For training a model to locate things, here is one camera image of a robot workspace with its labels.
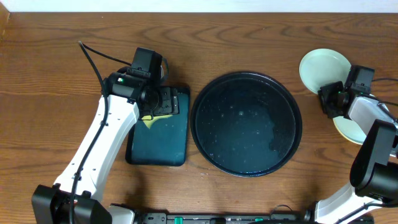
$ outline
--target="round plate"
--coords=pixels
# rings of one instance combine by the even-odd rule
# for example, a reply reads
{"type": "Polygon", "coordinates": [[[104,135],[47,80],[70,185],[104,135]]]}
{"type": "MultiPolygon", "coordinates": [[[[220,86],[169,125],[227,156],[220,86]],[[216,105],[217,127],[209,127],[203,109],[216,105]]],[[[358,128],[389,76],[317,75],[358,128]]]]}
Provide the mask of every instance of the round plate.
{"type": "Polygon", "coordinates": [[[339,52],[316,49],[304,56],[300,62],[300,77],[304,85],[318,94],[321,86],[347,79],[351,64],[339,52]]]}
{"type": "Polygon", "coordinates": [[[363,144],[365,141],[365,133],[363,133],[362,129],[354,121],[338,116],[333,118],[333,122],[337,131],[347,140],[356,144],[363,144]]]}
{"type": "Polygon", "coordinates": [[[192,108],[191,131],[202,155],[233,175],[254,177],[281,168],[302,135],[293,96],[271,77],[238,72],[213,80],[192,108]]]}

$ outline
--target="green connector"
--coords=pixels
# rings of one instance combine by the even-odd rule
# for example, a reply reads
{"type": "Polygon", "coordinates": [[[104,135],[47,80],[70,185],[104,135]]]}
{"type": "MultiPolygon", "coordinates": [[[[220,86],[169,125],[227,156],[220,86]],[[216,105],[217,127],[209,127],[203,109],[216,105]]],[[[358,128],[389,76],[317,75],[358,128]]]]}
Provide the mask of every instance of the green connector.
{"type": "Polygon", "coordinates": [[[175,217],[174,224],[182,224],[182,217],[175,217]]]}

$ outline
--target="wooden table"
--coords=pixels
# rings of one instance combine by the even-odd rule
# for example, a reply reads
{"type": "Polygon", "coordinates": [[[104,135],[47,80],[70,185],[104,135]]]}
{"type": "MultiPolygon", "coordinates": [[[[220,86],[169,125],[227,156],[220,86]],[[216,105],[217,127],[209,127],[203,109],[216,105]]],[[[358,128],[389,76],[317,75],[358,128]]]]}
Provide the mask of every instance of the wooden table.
{"type": "MultiPolygon", "coordinates": [[[[279,204],[304,210],[329,197],[349,180],[360,146],[340,136],[322,113],[317,96],[301,82],[300,60],[329,48],[375,68],[376,77],[398,76],[393,14],[12,13],[0,43],[0,223],[35,222],[33,191],[53,184],[92,122],[100,86],[78,40],[127,61],[136,47],[156,50],[170,63],[169,84],[190,85],[192,102],[208,82],[237,70],[268,74],[294,95],[303,118],[300,147],[264,177],[216,169],[191,134],[180,167],[129,165],[125,141],[103,205],[170,213],[269,213],[279,204]]],[[[92,56],[104,77],[122,67],[92,56]]],[[[373,87],[378,97],[398,101],[398,83],[373,87]]],[[[398,222],[396,209],[373,215],[377,223],[398,222]]]]}

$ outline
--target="black wire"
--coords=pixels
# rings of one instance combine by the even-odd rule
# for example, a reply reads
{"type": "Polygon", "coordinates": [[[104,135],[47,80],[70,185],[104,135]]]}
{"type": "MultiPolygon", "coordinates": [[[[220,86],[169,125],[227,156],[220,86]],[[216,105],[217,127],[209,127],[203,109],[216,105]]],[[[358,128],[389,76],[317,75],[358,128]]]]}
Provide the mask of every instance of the black wire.
{"type": "Polygon", "coordinates": [[[354,215],[358,214],[359,212],[362,212],[363,210],[367,210],[369,207],[372,207],[372,206],[381,207],[381,208],[397,208],[398,207],[398,203],[395,203],[395,204],[386,204],[386,203],[378,204],[378,203],[370,202],[370,203],[367,203],[367,204],[363,205],[361,208],[351,212],[350,214],[346,215],[344,218],[339,219],[335,224],[340,224],[343,221],[353,217],[354,215]]]}
{"type": "Polygon", "coordinates": [[[276,206],[274,209],[272,209],[272,211],[270,212],[269,218],[272,218],[272,217],[271,217],[272,214],[274,214],[274,212],[275,212],[278,208],[280,208],[280,207],[286,207],[286,208],[290,209],[290,211],[293,212],[293,210],[292,210],[289,206],[287,206],[287,205],[277,205],[277,206],[276,206]]]}
{"type": "Polygon", "coordinates": [[[119,68],[118,73],[126,73],[128,68],[131,68],[131,67],[130,66],[125,66],[123,68],[119,68]]]}
{"type": "Polygon", "coordinates": [[[102,57],[106,57],[106,58],[111,59],[111,60],[114,60],[114,61],[116,61],[116,62],[120,62],[120,63],[123,63],[123,64],[130,65],[130,66],[131,66],[131,63],[129,63],[129,62],[125,62],[125,61],[123,61],[123,60],[120,60],[120,59],[117,59],[117,58],[108,56],[108,55],[106,55],[106,54],[102,54],[101,52],[98,52],[98,51],[92,49],[91,47],[89,47],[89,46],[87,46],[87,45],[85,45],[85,44],[83,44],[83,46],[84,46],[84,48],[86,48],[87,50],[92,51],[92,52],[94,52],[94,53],[96,53],[96,54],[98,54],[98,55],[100,55],[100,56],[102,56],[102,57]]]}
{"type": "Polygon", "coordinates": [[[388,101],[380,101],[380,103],[384,103],[384,104],[388,104],[388,105],[392,105],[392,106],[398,106],[398,103],[392,103],[392,102],[388,102],[388,101]]]}
{"type": "Polygon", "coordinates": [[[97,133],[95,134],[90,146],[88,146],[88,149],[87,149],[85,155],[81,159],[79,168],[77,169],[76,174],[75,174],[75,178],[73,180],[72,191],[70,193],[70,209],[69,209],[69,223],[70,224],[74,224],[74,222],[75,222],[75,219],[74,219],[74,214],[75,214],[75,211],[74,211],[75,194],[76,194],[77,183],[78,183],[78,180],[80,179],[81,171],[83,170],[83,166],[84,166],[84,164],[85,164],[85,162],[86,162],[86,160],[88,158],[88,155],[90,154],[92,148],[94,147],[94,144],[95,144],[96,140],[98,139],[98,137],[100,136],[100,134],[102,132],[102,129],[106,125],[106,120],[108,118],[108,110],[109,110],[109,108],[108,108],[108,94],[105,91],[105,85],[104,85],[104,82],[102,81],[100,72],[98,71],[98,69],[95,66],[95,64],[94,64],[93,60],[91,59],[91,57],[88,55],[88,53],[87,53],[87,51],[85,49],[85,47],[87,48],[87,46],[85,46],[80,41],[79,41],[79,45],[80,45],[81,50],[83,51],[83,53],[86,55],[87,60],[90,62],[91,66],[93,67],[93,70],[94,70],[94,72],[97,75],[99,84],[101,85],[102,94],[104,96],[104,102],[105,102],[105,114],[104,114],[104,119],[102,120],[101,125],[98,128],[97,133]]]}
{"type": "Polygon", "coordinates": [[[376,78],[376,79],[372,80],[372,82],[383,81],[383,80],[398,82],[398,78],[376,78]]]}

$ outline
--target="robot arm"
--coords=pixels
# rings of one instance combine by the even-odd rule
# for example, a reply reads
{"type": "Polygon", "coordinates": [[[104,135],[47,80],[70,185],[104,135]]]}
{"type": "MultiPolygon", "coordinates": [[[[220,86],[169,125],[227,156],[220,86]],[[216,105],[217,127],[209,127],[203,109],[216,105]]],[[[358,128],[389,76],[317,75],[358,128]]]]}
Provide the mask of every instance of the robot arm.
{"type": "Polygon", "coordinates": [[[162,61],[168,67],[167,61],[160,54],[138,48],[130,67],[121,68],[104,79],[103,94],[108,96],[109,106],[106,125],[101,124],[105,111],[102,96],[94,121],[67,168],[58,176],[52,187],[39,185],[36,188],[32,196],[32,205],[38,224],[69,223],[71,220],[67,214],[70,213],[72,205],[75,223],[133,222],[132,210],[115,205],[105,209],[100,201],[116,154],[137,120],[143,116],[151,119],[154,116],[179,113],[177,90],[160,86],[169,72],[164,73],[162,61]],[[76,192],[73,194],[73,181],[79,176],[75,175],[76,171],[100,126],[103,126],[102,132],[83,162],[80,178],[75,185],[76,192]]]}
{"type": "MultiPolygon", "coordinates": [[[[99,202],[102,201],[106,179],[116,154],[127,133],[139,118],[137,103],[129,103],[127,98],[116,95],[109,95],[108,101],[107,125],[102,130],[84,164],[76,190],[77,195],[82,195],[84,191],[89,192],[91,198],[99,202]]],[[[76,169],[101,124],[103,113],[104,98],[101,97],[96,116],[83,142],[67,168],[54,182],[54,185],[60,185],[60,190],[71,191],[76,169]]]]}
{"type": "Polygon", "coordinates": [[[344,87],[332,83],[318,92],[329,118],[352,119],[367,135],[351,168],[350,183],[316,204],[318,223],[349,223],[380,208],[375,205],[398,200],[398,166],[389,162],[390,155],[396,156],[392,152],[396,152],[398,124],[385,105],[369,95],[373,72],[353,66],[344,87]]]}

